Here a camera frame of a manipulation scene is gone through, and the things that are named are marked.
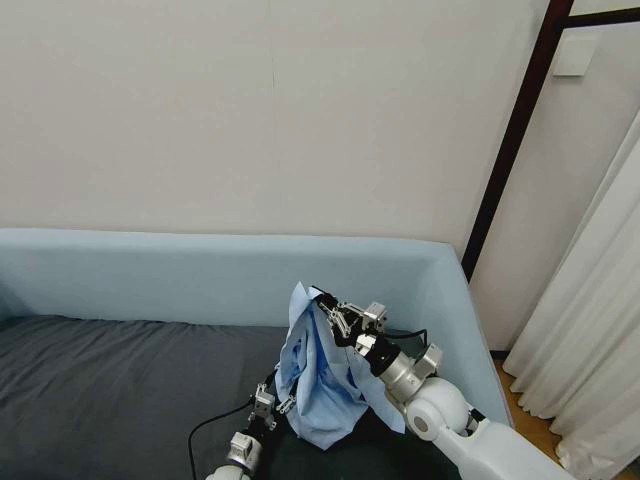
bed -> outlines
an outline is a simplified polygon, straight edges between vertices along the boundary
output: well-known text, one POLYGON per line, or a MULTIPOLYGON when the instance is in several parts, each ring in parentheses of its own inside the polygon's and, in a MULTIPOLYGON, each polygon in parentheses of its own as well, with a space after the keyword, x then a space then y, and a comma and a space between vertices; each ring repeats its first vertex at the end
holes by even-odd
MULTIPOLYGON (((271 371, 298 281, 384 303, 390 328, 426 328, 445 352, 440 374, 510 423, 447 244, 0 229, 0 478, 190 478, 190 429, 271 371)), ((198 432, 198 478, 245 417, 198 432)), ((286 426, 277 446, 259 478, 458 478, 433 446, 370 413, 327 452, 286 426)))

black cable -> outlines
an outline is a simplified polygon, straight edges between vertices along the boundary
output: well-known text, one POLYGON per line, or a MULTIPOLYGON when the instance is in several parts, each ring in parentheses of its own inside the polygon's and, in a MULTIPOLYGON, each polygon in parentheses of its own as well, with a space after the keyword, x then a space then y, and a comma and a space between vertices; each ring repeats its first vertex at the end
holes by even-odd
POLYGON ((425 328, 423 328, 422 330, 418 330, 417 332, 411 332, 411 333, 397 333, 397 334, 383 333, 382 334, 383 337, 390 338, 391 340, 402 340, 403 338, 413 338, 413 337, 419 337, 421 335, 424 335, 422 337, 422 343, 426 347, 427 346, 427 330, 425 328))
POLYGON ((191 445, 191 440, 193 439, 193 434, 196 433, 196 431, 198 431, 198 429, 200 427, 203 427, 204 425, 211 423, 211 422, 215 422, 216 420, 220 420, 221 418, 224 417, 228 417, 229 415, 233 415, 234 413, 239 412, 240 410, 243 410, 245 408, 247 408, 249 405, 252 405, 254 402, 254 396, 251 395, 251 397, 249 397, 249 400, 247 400, 247 403, 245 403, 244 405, 234 408, 233 410, 229 410, 226 413, 220 414, 220 415, 216 415, 215 417, 211 417, 207 420, 204 420, 203 422, 200 422, 198 425, 196 425, 193 430, 191 430, 191 433, 189 434, 189 461, 191 462, 191 476, 193 477, 193 480, 197 480, 196 478, 196 464, 193 460, 193 446, 191 445))

light switch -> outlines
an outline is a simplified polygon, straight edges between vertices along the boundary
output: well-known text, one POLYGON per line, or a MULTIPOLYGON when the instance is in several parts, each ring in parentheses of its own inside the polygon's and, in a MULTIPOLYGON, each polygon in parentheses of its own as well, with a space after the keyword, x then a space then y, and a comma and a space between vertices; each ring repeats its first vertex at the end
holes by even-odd
POLYGON ((560 40, 553 66, 554 77, 581 77, 587 72, 600 36, 567 35, 560 40))

white wall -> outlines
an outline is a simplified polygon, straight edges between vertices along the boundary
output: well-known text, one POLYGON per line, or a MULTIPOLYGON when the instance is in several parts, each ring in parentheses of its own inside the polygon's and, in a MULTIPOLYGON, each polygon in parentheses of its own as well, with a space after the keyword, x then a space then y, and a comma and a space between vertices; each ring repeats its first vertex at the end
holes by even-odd
POLYGON ((544 0, 0 5, 0 226, 462 253, 544 0))
MULTIPOLYGON (((638 5, 589 3, 574 13, 638 5)), ((640 107, 640 25, 579 34, 595 32, 586 76, 547 78, 471 282, 494 349, 524 327, 640 107)))

white curtain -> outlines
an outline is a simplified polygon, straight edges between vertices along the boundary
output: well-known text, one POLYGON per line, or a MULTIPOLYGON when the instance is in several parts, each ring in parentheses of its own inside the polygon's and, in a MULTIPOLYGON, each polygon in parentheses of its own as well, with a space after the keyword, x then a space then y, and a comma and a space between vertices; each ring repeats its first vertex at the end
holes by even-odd
POLYGON ((640 456, 640 114, 504 370, 576 478, 640 456))

